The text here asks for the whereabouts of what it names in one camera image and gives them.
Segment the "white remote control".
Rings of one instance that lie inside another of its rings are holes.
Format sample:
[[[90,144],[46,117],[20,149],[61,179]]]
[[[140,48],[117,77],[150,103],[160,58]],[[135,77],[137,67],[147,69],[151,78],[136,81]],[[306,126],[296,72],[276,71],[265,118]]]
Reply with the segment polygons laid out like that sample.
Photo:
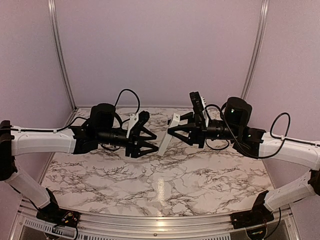
[[[169,130],[169,128],[173,128],[173,127],[177,127],[180,123],[180,120],[181,120],[181,115],[180,114],[177,114],[177,113],[174,113],[171,117],[171,119],[169,120],[168,122],[168,128],[167,128],[167,131]],[[159,145],[159,149],[158,149],[158,152],[157,154],[159,156],[163,156],[171,142],[171,139],[172,139],[172,135],[170,135],[168,132],[165,132],[165,135],[163,136],[162,138],[162,141]]]

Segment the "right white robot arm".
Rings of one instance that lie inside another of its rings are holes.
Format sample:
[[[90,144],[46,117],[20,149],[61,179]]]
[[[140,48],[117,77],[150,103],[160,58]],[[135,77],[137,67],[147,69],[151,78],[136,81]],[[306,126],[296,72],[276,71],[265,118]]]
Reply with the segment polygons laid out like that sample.
[[[203,148],[206,140],[228,140],[245,157],[276,159],[309,168],[300,178],[256,198],[247,219],[258,224],[273,211],[320,193],[320,144],[276,135],[271,131],[249,127],[252,106],[239,97],[229,97],[222,107],[214,105],[220,119],[211,119],[208,106],[198,92],[191,92],[193,111],[180,117],[186,124],[170,126],[167,134],[193,146]]]

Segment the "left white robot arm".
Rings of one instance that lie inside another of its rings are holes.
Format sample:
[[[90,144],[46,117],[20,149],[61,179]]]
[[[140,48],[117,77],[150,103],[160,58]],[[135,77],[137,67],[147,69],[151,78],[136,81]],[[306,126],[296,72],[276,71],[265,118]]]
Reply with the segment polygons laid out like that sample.
[[[122,123],[116,107],[100,103],[91,108],[89,118],[78,126],[30,129],[14,127],[10,121],[3,120],[0,123],[0,180],[30,199],[51,222],[58,223],[64,215],[55,196],[19,168],[15,157],[31,153],[82,155],[99,145],[114,145],[124,147],[125,156],[139,158],[159,149],[150,143],[157,136],[144,126],[149,118],[149,112],[141,111],[130,116],[126,130],[114,127],[115,120]]]

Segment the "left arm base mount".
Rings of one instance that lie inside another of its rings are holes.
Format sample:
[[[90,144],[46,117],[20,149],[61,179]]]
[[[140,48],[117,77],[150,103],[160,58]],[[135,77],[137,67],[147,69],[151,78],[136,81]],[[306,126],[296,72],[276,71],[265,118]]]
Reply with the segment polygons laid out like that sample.
[[[49,211],[40,210],[37,212],[36,218],[58,226],[75,228],[78,226],[80,213],[62,208]]]

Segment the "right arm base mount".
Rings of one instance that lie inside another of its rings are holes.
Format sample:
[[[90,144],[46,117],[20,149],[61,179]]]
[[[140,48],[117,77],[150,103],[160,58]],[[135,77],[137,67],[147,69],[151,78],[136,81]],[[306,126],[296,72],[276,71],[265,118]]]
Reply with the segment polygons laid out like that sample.
[[[251,210],[232,213],[230,218],[234,229],[261,225],[275,219],[272,213],[253,212]]]

